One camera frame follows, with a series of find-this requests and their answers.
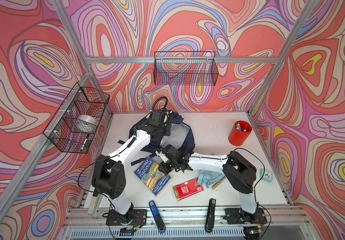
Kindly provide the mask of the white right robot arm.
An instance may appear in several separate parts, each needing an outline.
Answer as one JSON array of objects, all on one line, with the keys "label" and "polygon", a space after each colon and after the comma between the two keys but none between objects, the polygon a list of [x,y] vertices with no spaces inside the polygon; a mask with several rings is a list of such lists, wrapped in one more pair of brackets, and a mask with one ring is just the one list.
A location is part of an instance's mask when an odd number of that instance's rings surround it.
[{"label": "white right robot arm", "polygon": [[244,213],[254,215],[258,208],[255,197],[254,182],[257,169],[236,151],[227,155],[212,156],[194,152],[182,153],[172,145],[158,148],[155,154],[161,158],[159,170],[164,174],[172,171],[211,171],[224,174],[231,186],[239,192],[241,209]]}]

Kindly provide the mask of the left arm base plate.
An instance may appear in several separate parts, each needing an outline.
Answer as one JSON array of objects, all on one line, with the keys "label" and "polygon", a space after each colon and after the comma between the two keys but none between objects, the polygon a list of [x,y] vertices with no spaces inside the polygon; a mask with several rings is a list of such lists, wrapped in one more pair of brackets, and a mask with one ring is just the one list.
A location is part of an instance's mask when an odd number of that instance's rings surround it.
[{"label": "left arm base plate", "polygon": [[106,219],[107,226],[143,226],[147,221],[147,210],[129,210],[125,215],[121,215],[115,210],[109,210],[108,213],[102,214],[102,217]]}]

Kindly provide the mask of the navy blue backpack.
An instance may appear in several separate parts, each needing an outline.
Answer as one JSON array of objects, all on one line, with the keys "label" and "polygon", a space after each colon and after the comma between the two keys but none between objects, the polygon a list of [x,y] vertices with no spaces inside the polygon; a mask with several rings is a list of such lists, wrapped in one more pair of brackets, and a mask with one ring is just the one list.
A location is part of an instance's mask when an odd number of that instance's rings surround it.
[{"label": "navy blue backpack", "polygon": [[167,145],[172,145],[181,152],[191,152],[195,148],[191,127],[184,123],[184,118],[181,115],[173,111],[168,111],[168,120],[171,123],[170,136],[151,140],[150,135],[140,129],[140,125],[146,121],[149,114],[131,128],[129,139],[109,155],[114,161],[126,164],[128,161],[134,160],[139,152],[155,155],[158,148],[165,148]]}]

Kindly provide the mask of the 91-storey treehouse book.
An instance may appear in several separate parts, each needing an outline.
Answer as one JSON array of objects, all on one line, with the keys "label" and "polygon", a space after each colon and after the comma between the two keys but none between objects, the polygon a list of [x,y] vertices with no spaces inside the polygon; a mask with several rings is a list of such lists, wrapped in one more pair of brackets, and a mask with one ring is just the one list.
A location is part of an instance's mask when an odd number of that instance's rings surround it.
[{"label": "91-storey treehouse book", "polygon": [[155,196],[158,196],[171,180],[170,175],[164,174],[158,168],[159,165],[147,157],[134,171],[134,174]]}]

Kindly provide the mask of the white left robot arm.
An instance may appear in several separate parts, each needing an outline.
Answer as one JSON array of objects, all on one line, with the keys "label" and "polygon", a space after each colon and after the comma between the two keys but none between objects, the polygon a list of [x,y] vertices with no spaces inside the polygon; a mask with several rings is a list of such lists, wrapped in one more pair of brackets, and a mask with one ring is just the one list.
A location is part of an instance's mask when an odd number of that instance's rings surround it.
[{"label": "white left robot arm", "polygon": [[172,112],[168,110],[151,111],[140,124],[133,127],[133,135],[121,147],[96,160],[91,185],[108,198],[118,214],[128,215],[133,207],[124,192],[126,162],[131,161],[152,141],[170,135],[171,116]]}]

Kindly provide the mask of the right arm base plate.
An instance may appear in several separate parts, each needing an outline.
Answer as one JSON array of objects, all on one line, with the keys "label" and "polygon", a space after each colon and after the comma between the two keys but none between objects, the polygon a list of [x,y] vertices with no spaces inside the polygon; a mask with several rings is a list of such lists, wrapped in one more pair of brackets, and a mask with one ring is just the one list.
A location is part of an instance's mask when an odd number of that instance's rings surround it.
[{"label": "right arm base plate", "polygon": [[225,209],[225,215],[223,219],[228,224],[253,224],[253,225],[265,225],[268,223],[263,208],[257,208],[254,214],[249,214],[243,211],[241,208],[227,208]]}]

